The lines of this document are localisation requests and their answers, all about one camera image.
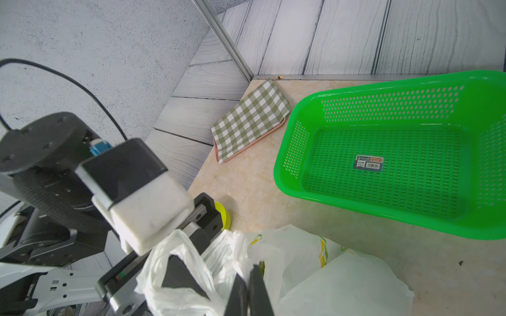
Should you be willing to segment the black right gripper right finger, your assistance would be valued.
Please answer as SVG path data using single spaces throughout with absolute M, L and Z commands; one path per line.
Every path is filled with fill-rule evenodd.
M 251 316 L 274 316 L 274 311 L 266 290 L 262 272 L 253 265 L 249 279 L 249 308 Z

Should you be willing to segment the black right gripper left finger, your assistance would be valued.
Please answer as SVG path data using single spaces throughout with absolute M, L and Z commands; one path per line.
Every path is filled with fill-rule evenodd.
M 248 288 L 239 274 L 236 275 L 224 316 L 247 316 L 249 305 Z

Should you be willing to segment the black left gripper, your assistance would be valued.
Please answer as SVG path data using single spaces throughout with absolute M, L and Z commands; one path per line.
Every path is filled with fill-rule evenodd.
M 2 315 L 36 315 L 100 300 L 117 315 L 146 311 L 146 300 L 134 287 L 151 250 L 137 255 L 122 249 L 75 172 L 92 157 L 90 143 L 98 138 L 69 112 L 1 138 L 1 191 L 22 205 L 1 242 Z M 195 209 L 178 229 L 202 253 L 223 225 L 211 197 L 192 199 Z M 162 288 L 189 288 L 208 299 L 176 255 L 169 256 Z

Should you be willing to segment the white lemon print plastic bag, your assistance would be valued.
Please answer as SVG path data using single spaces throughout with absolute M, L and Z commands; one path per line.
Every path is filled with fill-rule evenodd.
M 170 255 L 183 260 L 208 299 L 162 288 Z M 135 291 L 154 315 L 223 315 L 237 274 L 262 272 L 275 315 L 410 315 L 414 293 L 381 259 L 296 226 L 261 233 L 223 231 L 200 253 L 176 230 L 151 252 Z

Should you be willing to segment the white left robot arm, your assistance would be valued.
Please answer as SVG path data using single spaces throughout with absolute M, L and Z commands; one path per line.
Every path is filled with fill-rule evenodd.
M 202 253 L 223 228 L 215 201 L 190 197 L 141 139 L 113 147 L 69 112 L 2 138 L 1 191 L 22 203 L 3 217 L 2 315 L 98 301 L 143 315 L 150 250 L 179 229 Z

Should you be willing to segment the lime green bowl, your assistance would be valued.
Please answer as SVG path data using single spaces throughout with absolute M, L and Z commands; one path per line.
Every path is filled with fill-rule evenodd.
M 221 215 L 221 220 L 222 220 L 222 225 L 223 225 L 222 230 L 229 230 L 230 227 L 231 227 L 231 215 L 230 215 L 230 213 L 228 212 L 228 210 L 225 209 L 224 205 L 221 204 L 220 202 L 216 201 L 215 202 L 215 207 L 216 207 L 216 210 Z

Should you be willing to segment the barcode sticker label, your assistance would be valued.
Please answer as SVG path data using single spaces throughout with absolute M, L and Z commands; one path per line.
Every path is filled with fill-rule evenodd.
M 384 158 L 371 155 L 357 155 L 353 168 L 361 171 L 381 172 Z

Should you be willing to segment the green white checkered cloth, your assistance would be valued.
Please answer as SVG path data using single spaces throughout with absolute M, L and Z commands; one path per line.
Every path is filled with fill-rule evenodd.
M 216 160 L 225 163 L 283 125 L 292 106 L 273 80 L 265 80 L 211 128 Z

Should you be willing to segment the green plastic basket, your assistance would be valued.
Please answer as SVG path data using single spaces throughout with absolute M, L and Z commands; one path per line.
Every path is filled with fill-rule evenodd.
M 353 168 L 384 158 L 381 172 Z M 283 193 L 476 240 L 505 238 L 505 73 L 465 71 L 314 93 L 293 109 Z

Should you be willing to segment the left aluminium frame post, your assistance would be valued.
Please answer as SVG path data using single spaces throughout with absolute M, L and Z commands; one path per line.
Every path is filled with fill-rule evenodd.
M 251 71 L 250 67 L 246 64 L 245 59 L 237 49 L 237 46 L 231 39 L 229 33 L 225 30 L 222 22 L 217 17 L 214 8 L 206 0 L 192 0 L 192 2 L 199 10 L 200 14 L 204 17 L 204 20 L 216 35 L 225 51 L 232 58 L 238 70 L 245 77 L 245 79 L 250 82 L 254 78 L 254 74 Z

